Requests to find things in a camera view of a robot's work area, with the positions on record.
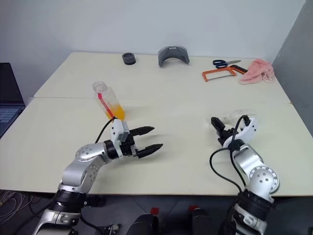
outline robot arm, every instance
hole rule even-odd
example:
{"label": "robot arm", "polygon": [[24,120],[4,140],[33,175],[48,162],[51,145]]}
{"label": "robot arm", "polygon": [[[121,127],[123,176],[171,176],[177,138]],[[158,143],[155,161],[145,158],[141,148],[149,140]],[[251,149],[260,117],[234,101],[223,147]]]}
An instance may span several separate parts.
{"label": "robot arm", "polygon": [[[211,119],[211,123],[217,130],[220,144],[230,148],[236,130],[225,130],[225,125],[216,117]],[[225,235],[263,235],[267,227],[266,217],[274,202],[271,194],[279,187],[276,172],[265,165],[261,156],[245,143],[257,131],[256,119],[245,116],[244,123],[241,132],[236,132],[230,151],[235,166],[246,179],[246,188],[238,194],[235,205],[228,212],[227,221],[221,230]]]}
{"label": "robot arm", "polygon": [[74,161],[63,172],[58,191],[44,211],[33,235],[70,234],[71,227],[79,220],[81,208],[88,205],[87,194],[102,166],[125,156],[142,158],[163,146],[153,144],[143,150],[137,149],[133,137],[144,135],[153,129],[146,126],[129,130],[126,122],[115,119],[111,140],[81,147],[76,152]]}

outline white wall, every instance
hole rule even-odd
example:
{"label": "white wall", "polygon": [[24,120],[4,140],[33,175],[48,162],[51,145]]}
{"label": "white wall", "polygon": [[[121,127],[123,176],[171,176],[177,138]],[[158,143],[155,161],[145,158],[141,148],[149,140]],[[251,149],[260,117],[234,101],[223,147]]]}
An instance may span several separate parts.
{"label": "white wall", "polygon": [[304,0],[0,0],[0,62],[32,96],[72,51],[273,61]]}

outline plastic bottle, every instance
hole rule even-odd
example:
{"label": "plastic bottle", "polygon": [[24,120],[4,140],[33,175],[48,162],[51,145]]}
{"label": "plastic bottle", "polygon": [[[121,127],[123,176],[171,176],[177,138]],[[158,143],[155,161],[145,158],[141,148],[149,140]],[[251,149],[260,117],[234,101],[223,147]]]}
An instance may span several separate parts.
{"label": "plastic bottle", "polygon": [[92,85],[95,91],[95,98],[101,107],[104,109],[106,115],[109,119],[113,116],[118,119],[124,120],[125,111],[118,102],[113,90],[111,87],[108,87],[104,82],[98,81]]}

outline scissors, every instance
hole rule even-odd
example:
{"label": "scissors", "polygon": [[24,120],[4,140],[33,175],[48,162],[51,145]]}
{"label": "scissors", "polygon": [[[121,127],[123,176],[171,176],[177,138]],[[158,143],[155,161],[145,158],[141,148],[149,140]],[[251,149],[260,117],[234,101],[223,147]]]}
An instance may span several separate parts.
{"label": "scissors", "polygon": [[221,69],[221,68],[225,68],[227,67],[229,64],[235,64],[240,62],[241,60],[232,60],[232,61],[225,61],[225,60],[213,60],[213,65],[215,65],[215,67],[217,69]]}

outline bottle cap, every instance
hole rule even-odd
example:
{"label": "bottle cap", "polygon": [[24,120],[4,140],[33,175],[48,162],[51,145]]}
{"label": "bottle cap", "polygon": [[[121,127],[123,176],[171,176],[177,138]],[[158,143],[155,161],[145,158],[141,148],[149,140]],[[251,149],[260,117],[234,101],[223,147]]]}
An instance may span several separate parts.
{"label": "bottle cap", "polygon": [[108,89],[108,86],[103,81],[93,83],[92,87],[97,93],[105,92]]}
{"label": "bottle cap", "polygon": [[127,52],[122,55],[123,61],[126,65],[133,65],[136,63],[134,54]]}

